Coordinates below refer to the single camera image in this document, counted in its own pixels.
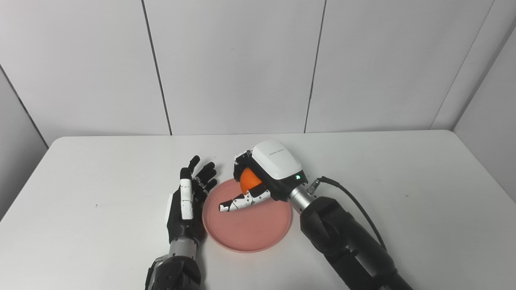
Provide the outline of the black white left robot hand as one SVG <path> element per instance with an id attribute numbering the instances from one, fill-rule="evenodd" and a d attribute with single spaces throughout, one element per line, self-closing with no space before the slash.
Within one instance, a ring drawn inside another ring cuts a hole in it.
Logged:
<path id="1" fill-rule="evenodd" d="M 183 167 L 179 173 L 179 187 L 172 195 L 166 223 L 169 242 L 187 238 L 199 245 L 206 237 L 202 212 L 210 191 L 218 181 L 213 162 L 205 164 L 194 176 L 199 162 L 200 157 L 194 156 L 189 165 Z"/>

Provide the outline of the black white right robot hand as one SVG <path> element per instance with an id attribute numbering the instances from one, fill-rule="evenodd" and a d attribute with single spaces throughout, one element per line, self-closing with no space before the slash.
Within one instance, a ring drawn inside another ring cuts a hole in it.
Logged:
<path id="1" fill-rule="evenodd" d="M 302 213 L 314 200 L 306 190 L 308 179 L 302 164 L 276 139 L 262 141 L 236 156 L 233 177 L 240 185 L 252 179 L 258 184 L 221 202 L 220 212 L 237 211 L 272 199 L 288 202 Z"/>

